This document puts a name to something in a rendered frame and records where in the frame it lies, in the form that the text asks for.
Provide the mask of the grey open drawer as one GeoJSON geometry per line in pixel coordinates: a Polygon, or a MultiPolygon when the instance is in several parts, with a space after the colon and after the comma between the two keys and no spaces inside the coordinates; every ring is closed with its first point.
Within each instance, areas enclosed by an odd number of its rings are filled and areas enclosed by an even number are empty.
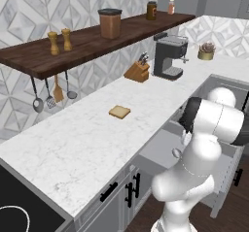
{"type": "MultiPolygon", "coordinates": [[[[177,122],[177,117],[167,121],[136,156],[135,165],[152,176],[173,166],[177,158],[171,151],[185,149],[181,144],[182,132],[183,127],[177,122]]],[[[212,209],[210,216],[213,218],[217,216],[226,200],[244,150],[244,147],[235,147],[223,142],[220,145],[222,155],[212,173],[215,181],[214,191],[201,200],[201,203],[212,209]]]]}

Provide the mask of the grey closed drawer front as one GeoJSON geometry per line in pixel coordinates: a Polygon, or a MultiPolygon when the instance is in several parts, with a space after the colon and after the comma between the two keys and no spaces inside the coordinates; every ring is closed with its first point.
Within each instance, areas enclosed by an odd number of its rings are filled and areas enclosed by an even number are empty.
{"type": "Polygon", "coordinates": [[[103,210],[111,202],[112,199],[115,198],[115,195],[118,193],[118,191],[121,190],[122,187],[128,182],[129,176],[130,172],[128,170],[121,171],[89,201],[89,203],[75,218],[75,225],[77,231],[82,229],[84,226],[87,225],[88,222],[93,220],[97,216],[97,214],[101,210],[103,210]],[[109,188],[109,184],[113,182],[117,182],[118,186],[114,189],[114,191],[108,196],[108,198],[104,202],[100,202],[100,194],[104,193],[109,188]]]}

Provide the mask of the wooden knife block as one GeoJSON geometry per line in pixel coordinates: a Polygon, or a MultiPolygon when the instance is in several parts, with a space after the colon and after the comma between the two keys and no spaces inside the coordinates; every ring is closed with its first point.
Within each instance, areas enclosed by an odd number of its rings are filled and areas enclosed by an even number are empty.
{"type": "Polygon", "coordinates": [[[124,77],[138,83],[143,83],[149,79],[150,65],[147,63],[149,55],[147,52],[142,52],[138,60],[124,73],[124,77]]]}

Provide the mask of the hanging metal spoon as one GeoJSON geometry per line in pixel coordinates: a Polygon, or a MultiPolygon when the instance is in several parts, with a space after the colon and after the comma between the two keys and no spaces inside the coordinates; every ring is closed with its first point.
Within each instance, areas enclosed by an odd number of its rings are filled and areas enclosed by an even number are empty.
{"type": "Polygon", "coordinates": [[[68,81],[67,71],[65,71],[65,79],[66,79],[66,84],[67,84],[67,97],[69,99],[76,99],[78,94],[73,90],[69,90],[69,81],[68,81]]]}

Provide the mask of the black coffee machine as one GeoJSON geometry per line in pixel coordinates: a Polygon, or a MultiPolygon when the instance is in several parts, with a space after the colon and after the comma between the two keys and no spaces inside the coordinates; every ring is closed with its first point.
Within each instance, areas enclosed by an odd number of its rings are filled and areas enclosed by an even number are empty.
{"type": "Polygon", "coordinates": [[[156,53],[153,74],[170,81],[178,80],[183,75],[183,69],[174,67],[172,63],[175,59],[181,59],[184,63],[188,61],[188,38],[161,32],[154,36],[154,41],[156,53]]]}

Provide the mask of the hanging wooden spatula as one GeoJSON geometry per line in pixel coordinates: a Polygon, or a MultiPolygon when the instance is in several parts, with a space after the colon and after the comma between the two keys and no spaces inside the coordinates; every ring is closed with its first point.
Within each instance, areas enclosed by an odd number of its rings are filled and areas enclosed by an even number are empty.
{"type": "Polygon", "coordinates": [[[62,88],[58,84],[58,76],[54,76],[53,97],[54,97],[54,100],[56,103],[58,103],[64,99],[62,88]]]}

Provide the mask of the hanging metal slotted spatula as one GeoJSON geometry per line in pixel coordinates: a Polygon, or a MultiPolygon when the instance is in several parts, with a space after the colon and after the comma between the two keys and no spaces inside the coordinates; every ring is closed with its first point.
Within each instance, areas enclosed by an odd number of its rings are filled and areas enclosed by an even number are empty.
{"type": "MultiPolygon", "coordinates": [[[[47,89],[47,92],[49,92],[49,83],[48,83],[48,80],[45,80],[45,85],[46,85],[46,89],[47,89]]],[[[49,109],[52,109],[56,106],[56,103],[54,101],[54,98],[51,96],[50,93],[48,93],[48,97],[46,99],[46,102],[47,102],[47,106],[49,109]]]]}

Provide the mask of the grey cupboard door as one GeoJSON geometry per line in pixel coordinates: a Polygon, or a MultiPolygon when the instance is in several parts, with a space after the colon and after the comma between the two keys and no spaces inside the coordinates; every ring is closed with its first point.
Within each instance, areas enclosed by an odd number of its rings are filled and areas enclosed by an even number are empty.
{"type": "Polygon", "coordinates": [[[94,216],[84,232],[124,232],[128,218],[128,190],[122,186],[94,216]]]}
{"type": "Polygon", "coordinates": [[[150,196],[151,182],[153,178],[151,175],[135,167],[131,173],[131,180],[133,183],[133,188],[135,187],[135,180],[133,179],[133,176],[135,176],[137,173],[140,173],[140,191],[139,191],[138,198],[135,198],[135,193],[132,192],[133,194],[133,198],[132,198],[133,215],[136,215],[139,212],[139,210],[142,208],[142,206],[144,205],[144,203],[150,196]]]}

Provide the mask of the brown canister with black lid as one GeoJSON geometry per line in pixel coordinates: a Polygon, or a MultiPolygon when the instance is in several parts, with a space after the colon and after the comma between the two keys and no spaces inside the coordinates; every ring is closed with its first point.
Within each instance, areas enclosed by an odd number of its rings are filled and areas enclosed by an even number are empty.
{"type": "Polygon", "coordinates": [[[119,9],[101,9],[98,11],[101,36],[105,39],[116,39],[121,33],[121,14],[119,9]]]}

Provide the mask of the hanging metal ladle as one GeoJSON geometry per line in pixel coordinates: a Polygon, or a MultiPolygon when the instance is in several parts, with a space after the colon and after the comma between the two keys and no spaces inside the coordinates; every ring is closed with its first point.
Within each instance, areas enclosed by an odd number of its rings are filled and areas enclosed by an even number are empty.
{"type": "MultiPolygon", "coordinates": [[[[33,86],[33,91],[36,94],[37,93],[37,89],[36,89],[36,84],[35,84],[35,81],[34,81],[33,77],[31,77],[31,82],[32,82],[32,86],[33,86]]],[[[33,109],[38,114],[40,114],[43,111],[43,109],[44,109],[44,102],[43,102],[43,100],[41,98],[38,97],[37,94],[35,95],[35,99],[33,101],[33,109]]]]}

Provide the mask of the wooden pepper mill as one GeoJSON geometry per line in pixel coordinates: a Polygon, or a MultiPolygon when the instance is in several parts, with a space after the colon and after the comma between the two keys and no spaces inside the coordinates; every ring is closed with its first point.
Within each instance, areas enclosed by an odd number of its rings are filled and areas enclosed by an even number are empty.
{"type": "Polygon", "coordinates": [[[59,48],[57,45],[57,34],[53,31],[48,33],[48,37],[51,41],[51,54],[52,55],[58,55],[59,54],[59,48]]]}
{"type": "Polygon", "coordinates": [[[61,30],[61,33],[64,39],[64,49],[70,51],[72,49],[70,42],[70,30],[68,28],[64,28],[61,30]]]}

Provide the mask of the potted plant in gold pot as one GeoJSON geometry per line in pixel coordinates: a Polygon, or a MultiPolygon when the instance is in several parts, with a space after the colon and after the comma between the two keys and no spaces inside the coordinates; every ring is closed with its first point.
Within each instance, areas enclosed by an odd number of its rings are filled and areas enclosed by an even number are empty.
{"type": "Polygon", "coordinates": [[[197,57],[201,60],[212,60],[215,49],[213,43],[204,43],[199,47],[197,57]]]}

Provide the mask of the dark brown jar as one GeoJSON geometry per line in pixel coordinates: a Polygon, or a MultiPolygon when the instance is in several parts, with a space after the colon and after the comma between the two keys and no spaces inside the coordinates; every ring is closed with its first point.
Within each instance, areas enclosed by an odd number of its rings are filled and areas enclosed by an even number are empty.
{"type": "Polygon", "coordinates": [[[157,2],[156,1],[149,1],[147,4],[147,20],[155,20],[157,15],[157,2]]]}

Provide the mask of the black hob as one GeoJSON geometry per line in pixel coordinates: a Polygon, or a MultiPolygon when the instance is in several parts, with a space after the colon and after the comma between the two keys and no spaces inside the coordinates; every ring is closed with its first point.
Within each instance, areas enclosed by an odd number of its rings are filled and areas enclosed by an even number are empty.
{"type": "Polygon", "coordinates": [[[0,232],[61,232],[65,218],[0,166],[0,232]]]}

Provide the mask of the dark wooden wall shelf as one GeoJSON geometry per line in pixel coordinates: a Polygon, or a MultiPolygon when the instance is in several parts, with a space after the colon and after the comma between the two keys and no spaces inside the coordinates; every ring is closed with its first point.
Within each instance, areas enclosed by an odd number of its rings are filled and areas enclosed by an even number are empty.
{"type": "Polygon", "coordinates": [[[195,18],[195,15],[169,15],[161,11],[157,11],[156,20],[147,20],[146,15],[124,18],[117,39],[102,38],[100,26],[96,25],[70,33],[71,51],[64,50],[64,40],[59,35],[59,55],[51,55],[51,42],[45,38],[0,49],[0,63],[43,80],[195,18]]]}

